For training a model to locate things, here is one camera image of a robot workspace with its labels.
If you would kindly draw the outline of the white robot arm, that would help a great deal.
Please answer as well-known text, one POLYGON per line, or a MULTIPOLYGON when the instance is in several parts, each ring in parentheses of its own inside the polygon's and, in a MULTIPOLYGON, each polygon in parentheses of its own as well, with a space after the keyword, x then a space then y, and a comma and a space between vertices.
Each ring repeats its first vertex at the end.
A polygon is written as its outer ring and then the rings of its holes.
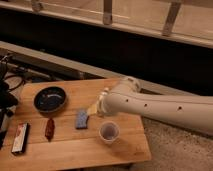
POLYGON ((213 136, 213 96, 151 95, 134 77, 124 77, 100 102, 105 115, 138 114, 213 136))

